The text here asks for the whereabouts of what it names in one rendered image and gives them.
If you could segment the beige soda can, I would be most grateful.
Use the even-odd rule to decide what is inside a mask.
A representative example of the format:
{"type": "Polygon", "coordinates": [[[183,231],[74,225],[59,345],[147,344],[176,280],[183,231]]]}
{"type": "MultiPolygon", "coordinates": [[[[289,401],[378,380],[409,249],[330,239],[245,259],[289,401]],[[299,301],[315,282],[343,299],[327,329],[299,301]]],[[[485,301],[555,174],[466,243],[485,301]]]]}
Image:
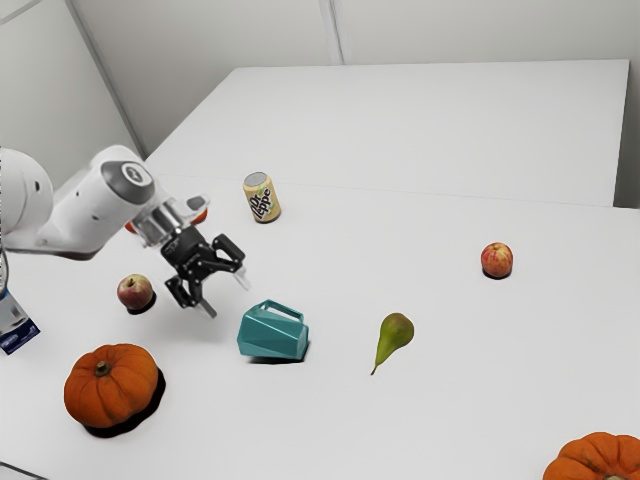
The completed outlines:
{"type": "Polygon", "coordinates": [[[271,177],[264,172],[253,172],[245,177],[243,191],[254,220],[267,224],[277,220],[281,206],[271,177]]]}

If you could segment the green pear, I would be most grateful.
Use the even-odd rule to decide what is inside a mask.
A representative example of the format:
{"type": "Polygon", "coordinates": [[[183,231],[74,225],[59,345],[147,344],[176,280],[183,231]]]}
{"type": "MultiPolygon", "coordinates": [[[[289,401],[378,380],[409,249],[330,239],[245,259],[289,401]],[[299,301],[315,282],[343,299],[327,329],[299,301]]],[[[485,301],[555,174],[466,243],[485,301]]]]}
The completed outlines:
{"type": "Polygon", "coordinates": [[[414,338],[415,326],[404,314],[394,312],[387,315],[381,323],[376,348],[375,361],[371,375],[395,351],[408,345],[414,338]]]}

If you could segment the red yellow apple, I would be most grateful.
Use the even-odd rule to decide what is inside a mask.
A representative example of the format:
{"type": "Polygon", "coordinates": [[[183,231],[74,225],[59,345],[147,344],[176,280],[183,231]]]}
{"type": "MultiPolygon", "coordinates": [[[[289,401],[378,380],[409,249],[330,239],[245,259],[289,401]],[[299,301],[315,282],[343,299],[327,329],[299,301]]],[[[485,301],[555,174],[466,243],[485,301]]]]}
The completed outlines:
{"type": "Polygon", "coordinates": [[[513,253],[505,243],[493,242],[487,245],[480,259],[483,271],[491,277],[504,278],[512,271],[513,253]]]}
{"type": "Polygon", "coordinates": [[[141,274],[131,274],[123,278],[117,287],[117,298],[129,310],[146,308],[154,297],[150,280],[141,274]]]}

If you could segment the orange pumpkin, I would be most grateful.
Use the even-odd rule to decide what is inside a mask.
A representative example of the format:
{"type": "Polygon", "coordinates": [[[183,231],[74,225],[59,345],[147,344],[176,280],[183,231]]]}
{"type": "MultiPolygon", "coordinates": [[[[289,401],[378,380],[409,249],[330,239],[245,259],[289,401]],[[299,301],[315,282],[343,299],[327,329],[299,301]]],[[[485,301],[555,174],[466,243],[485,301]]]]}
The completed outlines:
{"type": "Polygon", "coordinates": [[[146,349],[128,343],[103,345],[76,360],[63,401],[80,424],[106,429],[148,407],[158,382],[158,367],[146,349]]]}
{"type": "Polygon", "coordinates": [[[594,432],[571,440],[542,480],[640,480],[640,439],[594,432]]]}

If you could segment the teal faceted mug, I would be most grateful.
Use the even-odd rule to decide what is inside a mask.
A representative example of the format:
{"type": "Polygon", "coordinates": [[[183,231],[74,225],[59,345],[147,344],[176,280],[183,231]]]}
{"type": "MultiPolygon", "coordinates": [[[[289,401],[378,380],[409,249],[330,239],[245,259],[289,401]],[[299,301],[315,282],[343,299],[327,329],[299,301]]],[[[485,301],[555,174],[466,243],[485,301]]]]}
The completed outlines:
{"type": "Polygon", "coordinates": [[[309,344],[304,314],[273,300],[247,310],[237,334],[241,355],[301,360],[309,344]]]}

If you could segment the orange round fruit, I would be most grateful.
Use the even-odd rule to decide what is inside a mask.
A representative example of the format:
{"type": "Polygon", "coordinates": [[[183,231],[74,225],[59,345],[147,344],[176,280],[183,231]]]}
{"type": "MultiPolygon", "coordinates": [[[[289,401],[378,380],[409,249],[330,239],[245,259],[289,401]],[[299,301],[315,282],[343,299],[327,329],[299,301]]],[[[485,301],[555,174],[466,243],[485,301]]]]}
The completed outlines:
{"type": "MultiPolygon", "coordinates": [[[[202,213],[198,214],[194,219],[191,220],[191,224],[192,225],[198,225],[198,224],[204,222],[206,220],[207,216],[208,216],[208,210],[205,209],[202,213]]],[[[125,229],[127,231],[129,231],[130,233],[138,234],[138,231],[136,230],[136,228],[134,227],[134,225],[131,222],[127,222],[125,224],[125,229]]]]}

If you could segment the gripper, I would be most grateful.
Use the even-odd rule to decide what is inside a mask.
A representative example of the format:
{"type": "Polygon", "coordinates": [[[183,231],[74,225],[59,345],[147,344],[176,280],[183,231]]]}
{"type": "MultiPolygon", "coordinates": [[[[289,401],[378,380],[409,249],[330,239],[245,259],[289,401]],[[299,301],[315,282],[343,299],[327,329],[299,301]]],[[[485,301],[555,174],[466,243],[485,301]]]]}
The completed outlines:
{"type": "Polygon", "coordinates": [[[213,272],[230,273],[244,290],[251,288],[244,266],[246,255],[225,234],[210,243],[195,226],[189,226],[174,233],[160,252],[176,272],[164,285],[183,309],[199,310],[211,319],[217,317],[217,311],[203,296],[200,278],[213,272]]]}

